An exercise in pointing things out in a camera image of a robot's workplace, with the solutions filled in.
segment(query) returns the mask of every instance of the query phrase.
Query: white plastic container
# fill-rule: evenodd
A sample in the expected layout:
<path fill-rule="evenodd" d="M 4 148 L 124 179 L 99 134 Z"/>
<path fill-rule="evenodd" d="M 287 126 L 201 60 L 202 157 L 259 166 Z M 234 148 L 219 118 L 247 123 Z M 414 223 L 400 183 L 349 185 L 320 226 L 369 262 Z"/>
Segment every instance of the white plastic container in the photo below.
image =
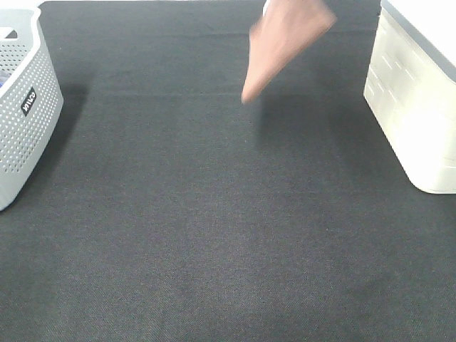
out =
<path fill-rule="evenodd" d="M 410 181 L 430 193 L 456 193 L 456 50 L 454 38 L 442 48 L 445 33 L 433 43 L 383 0 L 364 89 Z"/>
<path fill-rule="evenodd" d="M 0 9 L 0 69 L 11 74 L 0 88 L 0 210 L 29 178 L 56 126 L 63 105 L 39 9 Z"/>

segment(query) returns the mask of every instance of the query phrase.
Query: dark surface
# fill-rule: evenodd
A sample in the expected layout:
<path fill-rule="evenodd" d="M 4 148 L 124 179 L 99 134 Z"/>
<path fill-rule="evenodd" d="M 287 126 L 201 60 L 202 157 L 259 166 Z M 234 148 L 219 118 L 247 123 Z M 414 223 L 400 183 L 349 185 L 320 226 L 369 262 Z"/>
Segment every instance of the dark surface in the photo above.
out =
<path fill-rule="evenodd" d="M 454 341 L 456 197 L 362 91 L 378 1 L 241 106 L 262 3 L 49 3 L 66 100 L 0 214 L 0 341 Z"/>

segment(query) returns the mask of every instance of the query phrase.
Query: perforated basket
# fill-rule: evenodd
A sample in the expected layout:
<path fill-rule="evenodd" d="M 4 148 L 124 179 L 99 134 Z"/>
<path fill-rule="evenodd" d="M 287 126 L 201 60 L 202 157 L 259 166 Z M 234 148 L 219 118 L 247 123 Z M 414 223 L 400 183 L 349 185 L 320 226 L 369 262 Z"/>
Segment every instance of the perforated basket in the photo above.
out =
<path fill-rule="evenodd" d="M 38 18 L 39 9 L 0 9 L 0 210 L 29 178 L 56 126 L 63 97 Z"/>

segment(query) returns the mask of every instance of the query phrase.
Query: basket label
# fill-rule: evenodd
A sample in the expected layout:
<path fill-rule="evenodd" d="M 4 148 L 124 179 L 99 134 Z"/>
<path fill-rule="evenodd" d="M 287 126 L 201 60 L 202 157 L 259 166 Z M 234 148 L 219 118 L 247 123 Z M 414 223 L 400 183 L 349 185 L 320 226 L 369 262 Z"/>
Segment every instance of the basket label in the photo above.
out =
<path fill-rule="evenodd" d="M 31 108 L 33 107 L 33 104 L 36 101 L 36 91 L 31 87 L 30 91 L 27 94 L 26 99 L 23 101 L 21 105 L 22 113 L 24 113 L 25 116 L 27 116 L 30 113 Z"/>

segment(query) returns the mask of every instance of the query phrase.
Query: blue object in basket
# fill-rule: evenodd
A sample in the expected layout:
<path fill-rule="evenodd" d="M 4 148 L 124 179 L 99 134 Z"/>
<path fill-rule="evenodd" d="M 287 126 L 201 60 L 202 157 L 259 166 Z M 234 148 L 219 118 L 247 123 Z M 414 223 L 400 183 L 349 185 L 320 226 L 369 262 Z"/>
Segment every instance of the blue object in basket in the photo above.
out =
<path fill-rule="evenodd" d="M 9 74 L 5 73 L 3 70 L 0 70 L 0 87 L 8 80 Z"/>

